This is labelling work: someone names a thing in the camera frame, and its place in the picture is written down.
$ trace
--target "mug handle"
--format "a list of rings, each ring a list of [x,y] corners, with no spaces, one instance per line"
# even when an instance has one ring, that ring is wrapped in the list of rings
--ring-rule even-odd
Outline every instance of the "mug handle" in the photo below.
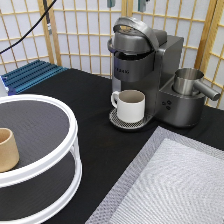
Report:
[[[116,99],[118,99],[118,97],[119,97],[119,92],[118,91],[113,92],[112,95],[111,95],[111,103],[115,108],[117,108],[117,104],[115,103],[115,100],[114,100],[115,97],[116,97]]]

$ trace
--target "paper screen panel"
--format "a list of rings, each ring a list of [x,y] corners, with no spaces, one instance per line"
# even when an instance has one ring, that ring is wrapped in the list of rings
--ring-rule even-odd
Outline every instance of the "paper screen panel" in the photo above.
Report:
[[[133,16],[152,28],[167,31],[168,35],[184,37],[179,67],[194,67],[187,49],[195,50],[194,56],[197,55],[209,3],[210,0],[151,0],[146,4],[146,11],[141,13],[137,11],[138,0],[134,0]]]
[[[117,0],[111,9],[107,8],[105,0],[57,1],[53,16],[58,42],[54,44],[59,45],[56,54],[63,58],[63,66],[111,76],[107,41],[113,35],[115,21],[121,16],[121,6],[122,0]]]
[[[224,1],[219,0],[214,15],[213,27],[209,35],[209,41],[212,42],[210,49],[208,48],[208,59],[205,57],[205,79],[210,83],[211,87],[221,93],[221,98],[213,102],[207,100],[209,106],[224,110]]]
[[[38,0],[4,0],[0,9],[1,50],[16,43],[41,16]],[[49,61],[46,41],[40,23],[21,43],[0,56],[1,75],[36,59]]]

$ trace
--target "power cord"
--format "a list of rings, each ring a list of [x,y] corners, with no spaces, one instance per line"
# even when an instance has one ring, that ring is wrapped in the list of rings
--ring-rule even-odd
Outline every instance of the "power cord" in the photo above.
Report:
[[[50,4],[50,6],[47,8],[47,10],[45,11],[45,13],[40,17],[40,19],[35,23],[35,25],[23,36],[23,37],[21,37],[21,39],[20,40],[18,40],[16,43],[14,43],[13,45],[11,45],[11,46],[9,46],[9,47],[7,47],[5,50],[3,50],[3,51],[1,51],[0,52],[0,54],[2,54],[2,53],[4,53],[4,52],[6,52],[7,50],[9,50],[9,49],[11,49],[11,48],[13,48],[14,46],[16,46],[17,44],[19,44],[21,41],[23,41],[23,39],[25,39],[26,38],[26,36],[27,35],[29,35],[31,32],[32,32],[32,30],[41,22],[41,20],[44,18],[44,16],[46,16],[46,14],[48,13],[48,11],[51,9],[51,7],[54,5],[54,3],[56,2],[57,0],[54,0],[51,4]]]

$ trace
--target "black table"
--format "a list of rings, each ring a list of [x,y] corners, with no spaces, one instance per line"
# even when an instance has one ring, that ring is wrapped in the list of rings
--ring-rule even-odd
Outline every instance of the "black table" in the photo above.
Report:
[[[70,203],[47,224],[84,223],[158,126],[224,149],[224,111],[206,106],[194,128],[177,129],[152,121],[136,133],[115,129],[108,119],[112,109],[111,85],[109,79],[70,69],[23,92],[63,101],[78,121],[83,164],[81,184]]]

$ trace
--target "cup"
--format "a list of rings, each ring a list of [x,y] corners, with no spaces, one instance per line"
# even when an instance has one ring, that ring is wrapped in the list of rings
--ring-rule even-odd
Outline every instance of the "cup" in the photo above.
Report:
[[[142,92],[137,90],[115,91],[111,95],[111,102],[117,108],[117,117],[121,121],[136,123],[144,118],[145,95]]]
[[[0,173],[12,169],[19,161],[19,152],[11,130],[0,128]]]

